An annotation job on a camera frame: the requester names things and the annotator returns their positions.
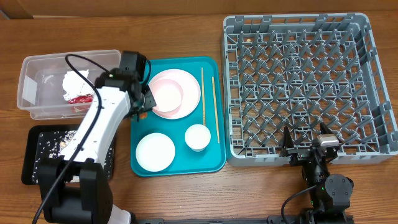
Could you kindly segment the white napkin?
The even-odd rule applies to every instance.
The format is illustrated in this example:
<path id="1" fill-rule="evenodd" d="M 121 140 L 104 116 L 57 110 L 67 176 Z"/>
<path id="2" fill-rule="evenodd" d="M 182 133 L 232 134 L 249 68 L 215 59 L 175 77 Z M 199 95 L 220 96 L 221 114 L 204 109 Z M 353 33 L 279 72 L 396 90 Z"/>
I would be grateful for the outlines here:
<path id="1" fill-rule="evenodd" d="M 93 94 L 92 87 L 74 71 L 69 71 L 64 75 L 62 87 L 65 91 L 63 95 L 65 101 Z"/>

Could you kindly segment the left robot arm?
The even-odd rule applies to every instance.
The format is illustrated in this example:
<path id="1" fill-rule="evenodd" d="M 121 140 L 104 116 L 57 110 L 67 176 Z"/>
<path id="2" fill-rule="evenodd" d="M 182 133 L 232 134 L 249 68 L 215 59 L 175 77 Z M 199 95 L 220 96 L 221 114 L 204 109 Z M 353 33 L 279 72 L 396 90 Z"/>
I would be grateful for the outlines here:
<path id="1" fill-rule="evenodd" d="M 137 223 L 135 214 L 113 203 L 103 170 L 109 147 L 125 118 L 136 118 L 155 105 L 149 88 L 150 60 L 124 51 L 119 67 L 104 69 L 90 82 L 93 101 L 73 139 L 56 159 L 45 158 L 38 168 L 41 214 L 49 223 Z"/>

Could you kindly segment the red snack wrapper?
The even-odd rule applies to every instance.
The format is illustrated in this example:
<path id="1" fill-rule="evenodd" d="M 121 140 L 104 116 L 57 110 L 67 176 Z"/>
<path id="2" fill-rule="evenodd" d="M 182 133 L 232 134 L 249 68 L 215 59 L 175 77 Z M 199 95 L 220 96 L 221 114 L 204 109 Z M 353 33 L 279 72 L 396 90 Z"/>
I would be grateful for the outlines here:
<path id="1" fill-rule="evenodd" d="M 75 113 L 77 112 L 86 112 L 90 108 L 90 103 L 93 101 L 93 95 L 88 94 L 88 95 L 81 95 L 76 98 L 68 100 L 68 103 L 71 105 L 74 104 L 82 104 L 82 103 L 87 103 L 88 105 L 80 105 L 80 106 L 74 106 L 73 111 Z"/>

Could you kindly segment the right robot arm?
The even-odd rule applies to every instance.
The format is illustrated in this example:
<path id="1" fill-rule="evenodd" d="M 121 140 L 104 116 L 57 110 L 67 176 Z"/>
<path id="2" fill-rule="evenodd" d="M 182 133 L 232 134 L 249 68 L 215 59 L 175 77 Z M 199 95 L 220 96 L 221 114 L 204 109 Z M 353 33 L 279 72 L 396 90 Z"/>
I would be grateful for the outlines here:
<path id="1" fill-rule="evenodd" d="M 345 210 L 350 207 L 353 193 L 352 179 L 341 174 L 331 174 L 328 162 L 337 158 L 341 141 L 324 123 L 320 123 L 321 134 L 306 148 L 295 148 L 288 127 L 284 128 L 281 155 L 289 157 L 289 165 L 302 168 L 302 178 L 308 187 L 291 195 L 280 209 L 282 223 L 354 223 L 352 216 Z M 288 217 L 286 205 L 294 198 L 308 193 L 311 208 L 303 209 L 299 215 Z"/>

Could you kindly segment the white bowl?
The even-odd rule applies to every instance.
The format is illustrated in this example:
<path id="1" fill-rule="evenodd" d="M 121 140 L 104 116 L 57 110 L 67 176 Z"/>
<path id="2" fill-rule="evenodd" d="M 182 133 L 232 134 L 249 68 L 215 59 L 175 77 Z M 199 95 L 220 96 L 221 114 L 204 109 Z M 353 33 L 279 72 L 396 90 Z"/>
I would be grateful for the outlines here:
<path id="1" fill-rule="evenodd" d="M 138 164 L 146 171 L 159 172 L 173 162 L 175 145 L 162 133 L 151 133 L 143 137 L 136 147 Z"/>

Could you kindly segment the peanut shells and rice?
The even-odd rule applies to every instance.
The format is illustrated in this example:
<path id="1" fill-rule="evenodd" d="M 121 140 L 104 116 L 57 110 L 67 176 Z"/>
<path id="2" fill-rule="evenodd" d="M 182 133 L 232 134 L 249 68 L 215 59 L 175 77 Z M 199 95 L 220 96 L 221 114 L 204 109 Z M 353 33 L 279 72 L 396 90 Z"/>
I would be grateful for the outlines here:
<path id="1" fill-rule="evenodd" d="M 34 166 L 32 174 L 30 175 L 33 184 L 38 184 L 37 170 L 41 160 L 47 156 L 48 158 L 56 159 L 60 152 L 73 139 L 76 131 L 56 131 L 56 132 L 41 132 L 38 136 L 37 149 L 35 153 Z M 109 146 L 103 170 L 106 173 L 108 180 L 113 176 L 113 161 L 114 161 L 114 145 L 113 139 Z"/>

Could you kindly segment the orange carrot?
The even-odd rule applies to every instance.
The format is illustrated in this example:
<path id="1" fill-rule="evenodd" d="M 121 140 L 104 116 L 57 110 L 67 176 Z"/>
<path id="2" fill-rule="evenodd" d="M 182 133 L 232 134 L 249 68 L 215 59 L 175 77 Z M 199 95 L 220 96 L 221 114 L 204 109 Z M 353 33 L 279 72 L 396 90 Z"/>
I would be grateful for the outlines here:
<path id="1" fill-rule="evenodd" d="M 147 118 L 147 112 L 140 114 L 140 119 L 146 119 Z"/>

